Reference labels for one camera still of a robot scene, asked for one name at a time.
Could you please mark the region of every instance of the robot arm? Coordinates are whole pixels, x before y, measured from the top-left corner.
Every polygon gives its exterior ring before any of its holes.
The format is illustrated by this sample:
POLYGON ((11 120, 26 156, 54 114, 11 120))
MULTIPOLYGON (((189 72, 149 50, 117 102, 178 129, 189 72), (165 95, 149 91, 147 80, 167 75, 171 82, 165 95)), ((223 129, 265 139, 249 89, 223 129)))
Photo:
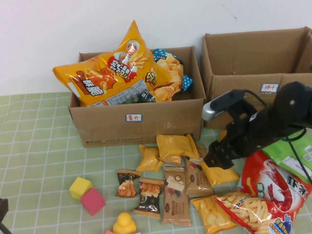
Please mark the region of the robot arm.
POLYGON ((232 90, 203 107, 204 120, 224 111, 234 119, 226 127, 227 135, 210 144, 204 158, 209 167, 228 169, 234 165, 233 159, 248 157, 295 132, 312 128, 312 88, 299 82, 288 83, 280 89, 273 105, 259 112, 243 99, 246 92, 250 91, 232 90))

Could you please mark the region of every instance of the red snack bag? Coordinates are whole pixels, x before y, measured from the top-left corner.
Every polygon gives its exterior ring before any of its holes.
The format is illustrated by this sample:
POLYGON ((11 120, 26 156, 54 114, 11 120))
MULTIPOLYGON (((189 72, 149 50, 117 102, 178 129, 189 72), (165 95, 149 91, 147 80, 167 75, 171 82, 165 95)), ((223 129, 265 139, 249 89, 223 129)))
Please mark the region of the red snack bag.
POLYGON ((311 190, 311 184, 257 152, 246 159, 238 191, 215 200, 253 234, 289 234, 311 190))

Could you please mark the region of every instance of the pink toy block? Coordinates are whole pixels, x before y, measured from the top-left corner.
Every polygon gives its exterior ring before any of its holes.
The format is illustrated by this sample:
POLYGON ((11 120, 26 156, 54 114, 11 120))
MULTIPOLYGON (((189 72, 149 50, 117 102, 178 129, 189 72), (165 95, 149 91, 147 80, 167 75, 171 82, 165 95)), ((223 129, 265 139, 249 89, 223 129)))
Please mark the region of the pink toy block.
POLYGON ((91 189, 86 192, 81 197, 80 201, 91 216, 94 216, 106 205, 104 198, 96 189, 91 189))

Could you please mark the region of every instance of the cardboard box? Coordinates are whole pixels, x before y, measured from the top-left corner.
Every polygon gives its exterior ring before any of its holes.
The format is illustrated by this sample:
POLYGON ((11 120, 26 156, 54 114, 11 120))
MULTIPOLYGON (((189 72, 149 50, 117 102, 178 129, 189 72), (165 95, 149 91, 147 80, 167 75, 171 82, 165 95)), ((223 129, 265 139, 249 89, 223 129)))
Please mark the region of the cardboard box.
MULTIPOLYGON (((72 94, 69 111, 84 147, 154 143, 158 134, 191 133, 195 140, 199 140, 203 123, 201 112, 206 95, 195 48, 165 50, 182 59, 184 73, 193 79, 190 89, 185 93, 175 94, 174 101, 170 102, 98 107, 80 107, 79 99, 72 94)), ((98 54, 100 53, 80 53, 79 61, 98 54)))
MULTIPOLYGON (((206 34, 202 43, 202 78, 211 101, 233 89, 249 89, 272 104, 286 83, 312 86, 312 33, 308 27, 289 30, 206 34)), ((261 110, 251 95, 245 99, 261 110)), ((232 121, 222 113, 205 127, 225 129, 232 121)))

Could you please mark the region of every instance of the yellow toy block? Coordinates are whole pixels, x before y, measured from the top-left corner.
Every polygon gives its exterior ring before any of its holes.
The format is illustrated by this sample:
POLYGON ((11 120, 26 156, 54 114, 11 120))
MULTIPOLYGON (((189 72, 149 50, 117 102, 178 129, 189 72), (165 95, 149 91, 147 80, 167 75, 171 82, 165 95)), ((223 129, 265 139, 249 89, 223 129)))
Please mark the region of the yellow toy block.
POLYGON ((93 185, 90 181, 77 177, 72 186, 70 186, 69 191, 73 198, 80 200, 80 198, 92 188, 93 185))

